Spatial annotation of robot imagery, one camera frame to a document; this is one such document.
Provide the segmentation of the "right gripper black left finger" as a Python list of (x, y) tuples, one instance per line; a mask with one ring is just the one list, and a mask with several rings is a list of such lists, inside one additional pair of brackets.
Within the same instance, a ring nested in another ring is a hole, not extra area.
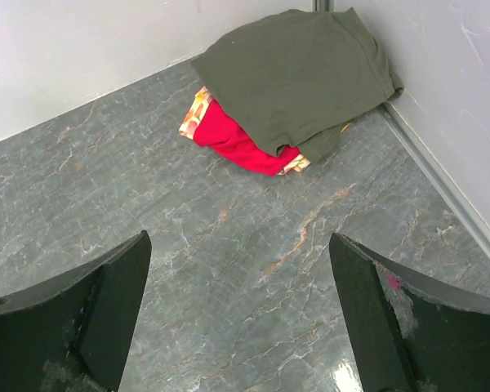
[(116, 391), (148, 278), (146, 231), (0, 297), (0, 391)]

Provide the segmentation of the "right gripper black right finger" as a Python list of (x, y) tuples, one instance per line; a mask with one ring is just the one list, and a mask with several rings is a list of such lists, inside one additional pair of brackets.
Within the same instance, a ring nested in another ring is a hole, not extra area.
[(490, 391), (490, 298), (332, 234), (329, 254), (365, 391)]

